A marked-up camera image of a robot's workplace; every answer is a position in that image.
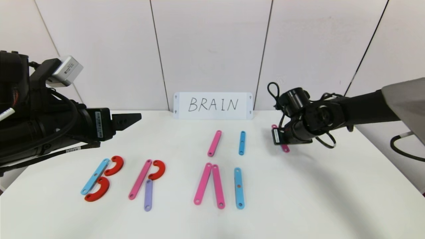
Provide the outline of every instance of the red semicircle piece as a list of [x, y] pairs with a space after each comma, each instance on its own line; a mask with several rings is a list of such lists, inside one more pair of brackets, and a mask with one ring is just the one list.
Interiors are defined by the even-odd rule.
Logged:
[[100, 188], [97, 192], [89, 193], [84, 197], [84, 200], [86, 200], [87, 202], [94, 202], [94, 201], [98, 200], [109, 189], [109, 180], [107, 178], [100, 177], [100, 178], [98, 178], [98, 180], [96, 182], [100, 184]]
[[160, 178], [164, 174], [165, 164], [161, 160], [155, 160], [153, 162], [153, 165], [159, 168], [158, 172], [156, 172], [154, 174], [149, 174], [148, 178], [150, 180], [157, 180], [158, 178]]
[[105, 176], [111, 176], [118, 173], [124, 166], [124, 160], [120, 156], [113, 156], [111, 160], [116, 164], [113, 168], [105, 170]]

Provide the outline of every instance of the barcode label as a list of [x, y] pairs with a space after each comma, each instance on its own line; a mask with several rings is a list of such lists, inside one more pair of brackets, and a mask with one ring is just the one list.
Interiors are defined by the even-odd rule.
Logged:
[[94, 113], [96, 117], [96, 130], [97, 130], [97, 137], [103, 138], [103, 130], [102, 130], [102, 115], [99, 111], [96, 111]]
[[275, 142], [280, 143], [278, 129], [274, 129], [273, 132], [275, 133]]
[[80, 150], [80, 149], [81, 149], [81, 146], [78, 146], [78, 147], [67, 149], [67, 150], [65, 150], [65, 152], [69, 153], [69, 152], [74, 152], [74, 151], [77, 151], [77, 150]]

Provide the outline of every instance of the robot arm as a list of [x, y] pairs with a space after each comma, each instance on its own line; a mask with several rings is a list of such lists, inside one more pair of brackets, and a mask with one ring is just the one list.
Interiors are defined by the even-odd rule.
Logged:
[[[31, 76], [29, 66], [35, 68]], [[142, 118], [113, 114], [111, 119], [108, 108], [87, 108], [46, 87], [68, 86], [81, 70], [72, 57], [37, 64], [26, 55], [0, 51], [0, 176], [59, 154], [100, 147]], [[79, 142], [87, 144], [51, 154]], [[9, 165], [22, 159], [29, 160]]]
[[[398, 120], [402, 120], [422, 143], [425, 142], [422, 125], [425, 122], [425, 95], [422, 93], [425, 78], [389, 85], [382, 90], [351, 98], [326, 93], [317, 101], [310, 100], [309, 94], [302, 88], [275, 96], [269, 89], [271, 85], [276, 85], [278, 95], [279, 86], [270, 83], [268, 90], [276, 100], [275, 108], [283, 112], [279, 127], [272, 130], [276, 145], [311, 143], [316, 138], [326, 147], [333, 148], [318, 137], [328, 134], [335, 143], [329, 133], [331, 130], [347, 127], [352, 131], [357, 124]], [[282, 127], [284, 116], [291, 120]]]

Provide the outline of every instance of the sign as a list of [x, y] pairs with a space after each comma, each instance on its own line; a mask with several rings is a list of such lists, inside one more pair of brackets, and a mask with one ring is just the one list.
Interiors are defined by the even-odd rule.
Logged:
[[251, 120], [254, 97], [241, 92], [177, 92], [173, 115], [184, 120]]

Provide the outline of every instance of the pink bar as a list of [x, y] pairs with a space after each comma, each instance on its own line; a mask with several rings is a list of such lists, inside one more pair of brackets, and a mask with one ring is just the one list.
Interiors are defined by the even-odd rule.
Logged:
[[210, 150], [208, 151], [208, 156], [212, 157], [214, 156], [215, 149], [217, 148], [218, 142], [220, 141], [221, 137], [221, 130], [217, 130], [217, 133], [214, 136], [214, 139], [212, 140]]
[[212, 166], [212, 179], [214, 180], [215, 198], [217, 199], [217, 207], [223, 209], [226, 204], [224, 203], [223, 188], [221, 187], [220, 171], [218, 171], [218, 165]]
[[149, 171], [149, 167], [152, 164], [152, 160], [148, 159], [146, 160], [146, 163], [144, 164], [142, 171], [139, 174], [139, 177], [137, 178], [136, 182], [134, 183], [133, 188], [130, 191], [130, 194], [128, 195], [128, 198], [130, 200], [133, 200], [136, 198], [137, 193], [139, 192], [140, 187], [142, 186], [143, 180], [146, 177], [147, 172]]
[[207, 163], [204, 168], [204, 172], [201, 177], [201, 181], [199, 182], [198, 190], [196, 191], [195, 198], [193, 202], [195, 205], [200, 205], [202, 202], [202, 198], [204, 197], [205, 188], [207, 187], [208, 179], [210, 178], [211, 167], [210, 163]]
[[[272, 128], [277, 128], [278, 126], [277, 125], [272, 125]], [[281, 147], [282, 147], [282, 150], [285, 152], [285, 153], [289, 153], [289, 147], [288, 147], [288, 145], [280, 145]]]

